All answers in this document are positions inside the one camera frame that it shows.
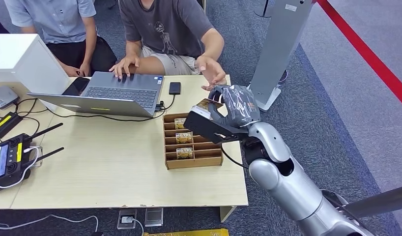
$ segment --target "white box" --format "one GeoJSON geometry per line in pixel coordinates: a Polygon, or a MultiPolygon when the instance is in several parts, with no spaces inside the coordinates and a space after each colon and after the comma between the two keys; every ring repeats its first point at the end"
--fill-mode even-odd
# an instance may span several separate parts
{"type": "Polygon", "coordinates": [[[21,82],[30,92],[61,95],[69,78],[37,34],[0,34],[0,82],[21,82]]]}

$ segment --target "floor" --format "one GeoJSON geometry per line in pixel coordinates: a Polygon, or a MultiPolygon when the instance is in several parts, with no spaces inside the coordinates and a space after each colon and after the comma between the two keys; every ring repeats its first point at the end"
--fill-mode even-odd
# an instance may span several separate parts
{"type": "MultiPolygon", "coordinates": [[[[402,0],[330,3],[402,81],[402,0]]],[[[402,103],[318,4],[301,45],[380,190],[401,187],[402,103]]]]}
{"type": "MultiPolygon", "coordinates": [[[[402,35],[398,34],[402,33],[402,0],[372,0],[366,5],[362,0],[330,2],[353,28],[357,27],[358,34],[365,35],[362,38],[402,80],[402,35]],[[384,19],[372,21],[377,17],[384,19]],[[390,44],[379,35],[390,37],[390,44]]],[[[108,10],[109,4],[96,1],[96,23],[99,34],[120,59],[124,56],[124,29],[118,10],[108,10]]],[[[248,84],[261,52],[269,19],[253,13],[260,4],[261,0],[207,1],[207,15],[226,42],[220,63],[234,84],[248,84]]],[[[17,32],[2,0],[0,20],[9,31],[17,32]]],[[[402,104],[317,4],[288,70],[290,77],[282,94],[261,116],[279,130],[311,179],[320,188],[336,191],[351,202],[402,186],[402,104]]],[[[300,235],[298,227],[268,194],[245,176],[249,206],[239,207],[226,223],[220,224],[215,207],[168,208],[164,226],[145,231],[227,228],[232,236],[300,235]]],[[[118,209],[0,210],[0,222],[16,225],[50,213],[72,219],[95,214],[100,220],[99,229],[106,235],[140,235],[138,229],[115,229],[118,209]]],[[[143,214],[139,210],[138,219],[143,220],[143,214]]],[[[402,211],[363,220],[376,235],[402,236],[402,211]]],[[[48,219],[10,232],[0,231],[0,236],[86,236],[94,227],[92,220],[73,224],[48,219]]]]}

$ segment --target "laptop keyboard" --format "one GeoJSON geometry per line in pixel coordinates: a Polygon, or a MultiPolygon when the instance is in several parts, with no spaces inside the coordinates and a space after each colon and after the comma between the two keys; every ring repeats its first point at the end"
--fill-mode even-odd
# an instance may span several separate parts
{"type": "Polygon", "coordinates": [[[143,108],[152,108],[155,102],[156,91],[145,89],[89,87],[85,96],[133,100],[143,108]]]}

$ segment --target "gray t-shirt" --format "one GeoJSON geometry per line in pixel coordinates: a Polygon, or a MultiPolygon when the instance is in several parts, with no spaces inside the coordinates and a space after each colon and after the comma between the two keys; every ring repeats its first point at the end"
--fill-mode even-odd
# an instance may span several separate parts
{"type": "Polygon", "coordinates": [[[201,37],[212,24],[196,0],[154,0],[149,10],[140,0],[119,0],[126,40],[140,41],[154,52],[200,56],[201,37]]]}

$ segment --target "man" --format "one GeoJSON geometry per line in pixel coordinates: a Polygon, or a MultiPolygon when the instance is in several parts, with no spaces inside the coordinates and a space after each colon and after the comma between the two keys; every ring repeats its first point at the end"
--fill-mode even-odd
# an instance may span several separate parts
{"type": "Polygon", "coordinates": [[[107,42],[97,35],[92,0],[4,0],[11,22],[23,33],[41,26],[44,41],[70,77],[108,71],[116,62],[107,42]]]}
{"type": "Polygon", "coordinates": [[[209,82],[203,89],[225,84],[218,57],[224,40],[197,0],[119,0],[126,32],[126,57],[113,66],[122,71],[162,75],[198,75],[209,82]]]}

